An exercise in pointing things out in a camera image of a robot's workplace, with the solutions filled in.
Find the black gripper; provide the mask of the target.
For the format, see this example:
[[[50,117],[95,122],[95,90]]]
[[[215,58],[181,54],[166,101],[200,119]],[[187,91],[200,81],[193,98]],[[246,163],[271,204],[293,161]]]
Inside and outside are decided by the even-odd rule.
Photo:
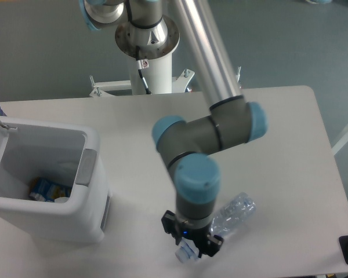
[[[165,233],[171,235],[178,246],[182,239],[193,241],[198,248],[198,258],[203,255],[213,257],[222,247],[223,238],[209,233],[211,217],[195,220],[176,216],[175,213],[167,210],[161,218]]]

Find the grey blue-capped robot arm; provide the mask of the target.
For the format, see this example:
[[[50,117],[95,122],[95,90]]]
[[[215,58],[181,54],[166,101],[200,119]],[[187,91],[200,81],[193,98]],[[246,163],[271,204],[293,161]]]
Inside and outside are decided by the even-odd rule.
[[[152,129],[157,152],[176,191],[176,210],[161,219],[176,242],[181,262],[214,256],[224,238],[254,212],[246,194],[214,211],[220,170],[211,158],[263,137],[267,119],[263,108],[244,99],[207,1],[171,1],[177,18],[164,13],[162,1],[80,1],[90,30],[116,26],[115,42],[128,59],[134,95],[173,93],[172,54],[186,38],[209,115],[188,122],[165,116]]]

